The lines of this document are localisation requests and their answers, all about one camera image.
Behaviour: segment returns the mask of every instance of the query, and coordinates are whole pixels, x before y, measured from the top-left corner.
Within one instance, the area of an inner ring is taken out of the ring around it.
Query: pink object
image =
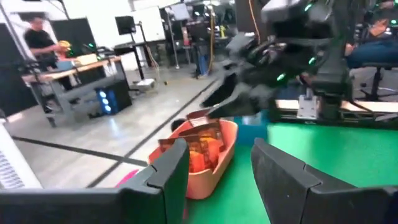
[[[128,175],[126,175],[117,185],[116,187],[120,187],[120,185],[126,183],[131,177],[134,177],[138,173],[138,170],[133,170]],[[183,219],[186,219],[188,216],[187,209],[184,209]]]

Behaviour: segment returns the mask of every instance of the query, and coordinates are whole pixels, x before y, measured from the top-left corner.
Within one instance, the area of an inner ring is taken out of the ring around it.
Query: orange snack package
[[[186,140],[189,146],[190,156],[193,156],[190,157],[190,172],[199,172],[205,169],[213,170],[214,167],[209,158],[208,147],[206,147],[206,150],[203,150],[199,136],[191,135],[182,136],[181,138]],[[165,152],[166,150],[170,149],[177,139],[178,138],[160,139],[160,150]]]
[[[187,114],[187,120],[189,120],[192,127],[217,122],[218,119],[209,119],[206,117],[206,114],[209,111],[210,111],[210,109],[208,108],[208,109],[198,110],[198,111],[189,113],[189,114]]]
[[[201,141],[208,141],[209,148],[213,149],[213,147],[217,147],[220,152],[225,150],[221,126],[218,121],[182,131],[179,136],[190,136],[194,134],[199,135]]]
[[[189,160],[190,160],[189,172],[200,172],[206,169],[205,158],[203,157],[203,154],[199,152],[190,151]]]

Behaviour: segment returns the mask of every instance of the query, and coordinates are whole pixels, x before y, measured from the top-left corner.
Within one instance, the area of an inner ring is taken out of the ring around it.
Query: whiteboard
[[[166,39],[158,6],[136,10],[132,12],[131,15],[133,16],[134,22],[136,24],[138,24],[140,21],[142,22],[142,29],[144,30],[147,42]],[[136,30],[137,32],[133,34],[134,40],[138,44],[143,43],[144,39],[142,37],[140,27],[136,27]]]

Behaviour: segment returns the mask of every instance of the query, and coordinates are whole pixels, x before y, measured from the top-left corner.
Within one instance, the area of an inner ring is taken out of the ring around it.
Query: wooden board
[[[398,113],[398,103],[396,102],[364,102],[364,101],[356,101],[357,104],[364,106],[365,108],[370,109],[373,112],[381,112],[381,113]],[[290,110],[298,110],[299,109],[299,101],[298,100],[277,100],[277,106],[280,109],[290,109]],[[364,111],[361,108],[357,108],[347,101],[343,101],[341,104],[341,109],[350,110],[350,111]]]
[[[118,62],[118,61],[120,61],[120,57],[111,58],[110,61],[111,62]],[[48,82],[48,81],[51,81],[51,80],[57,80],[59,78],[63,78],[63,77],[67,77],[67,76],[73,75],[76,72],[84,72],[84,71],[87,71],[87,70],[90,70],[90,69],[102,67],[102,66],[104,66],[104,65],[106,65],[108,63],[109,63],[108,60],[103,60],[103,61],[100,61],[100,62],[91,63],[89,65],[84,65],[84,66],[77,67],[77,68],[74,68],[74,69],[71,69],[71,70],[67,70],[67,71],[63,71],[63,72],[57,72],[57,73],[51,73],[51,74],[43,74],[43,75],[39,74],[39,80],[41,82]],[[37,81],[34,75],[24,75],[22,77],[22,79],[26,83],[31,83],[31,82],[36,82]]]

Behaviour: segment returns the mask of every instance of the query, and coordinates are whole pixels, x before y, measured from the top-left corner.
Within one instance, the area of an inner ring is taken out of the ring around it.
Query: desk
[[[272,145],[357,187],[398,184],[397,135],[376,129],[269,126]],[[187,223],[269,223],[252,173],[251,147],[236,147],[212,196],[188,201]]]
[[[64,91],[61,84],[59,84],[58,79],[63,77],[68,77],[70,75],[77,76],[83,75],[85,71],[92,69],[97,69],[109,65],[109,63],[114,63],[116,70],[111,71],[109,76],[100,78],[99,80],[90,82],[86,85],[75,86],[70,91]],[[39,82],[36,80],[33,74],[24,75],[22,79],[30,85],[38,104],[45,108],[46,102],[43,98],[41,84],[48,83],[52,89],[54,97],[60,106],[59,111],[53,111],[53,113],[46,113],[45,116],[49,123],[55,127],[56,120],[63,119],[68,123],[75,122],[75,113],[79,112],[81,114],[89,114],[100,110],[100,103],[96,99],[94,93],[95,88],[110,85],[119,80],[126,80],[126,74],[124,73],[123,66],[121,65],[120,57],[109,58],[108,60],[103,60],[88,65],[83,65],[71,70],[54,72],[54,73],[43,73],[38,74]],[[71,100],[79,98],[80,102],[77,105],[72,105]]]
[[[39,81],[40,82],[50,82],[53,80],[57,80],[59,78],[63,78],[63,77],[67,77],[70,75],[74,75],[78,72],[84,72],[87,70],[91,70],[94,68],[98,68],[98,67],[102,67],[104,65],[107,65],[109,62],[119,62],[121,60],[120,57],[115,57],[115,58],[111,58],[108,60],[103,60],[103,61],[99,61],[99,62],[95,62],[95,63],[91,63],[88,65],[83,65],[80,67],[77,67],[76,69],[71,69],[71,70],[67,70],[67,71],[62,71],[62,72],[56,72],[56,73],[46,73],[46,74],[39,74]],[[28,74],[28,75],[24,75],[22,76],[22,79],[24,80],[24,82],[26,83],[32,83],[32,82],[37,82],[36,78],[34,75]]]

